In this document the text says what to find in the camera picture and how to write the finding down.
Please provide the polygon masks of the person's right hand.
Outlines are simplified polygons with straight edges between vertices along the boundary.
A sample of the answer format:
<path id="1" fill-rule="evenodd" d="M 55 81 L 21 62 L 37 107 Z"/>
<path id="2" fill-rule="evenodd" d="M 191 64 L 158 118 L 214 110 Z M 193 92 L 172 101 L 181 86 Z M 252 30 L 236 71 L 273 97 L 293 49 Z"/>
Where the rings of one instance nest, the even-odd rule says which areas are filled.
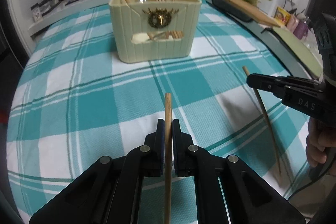
<path id="1" fill-rule="evenodd" d="M 335 126 L 325 124 L 311 118 L 308 123 L 306 137 L 306 158 L 312 168 L 325 164 L 328 159 L 328 148 L 335 148 Z"/>

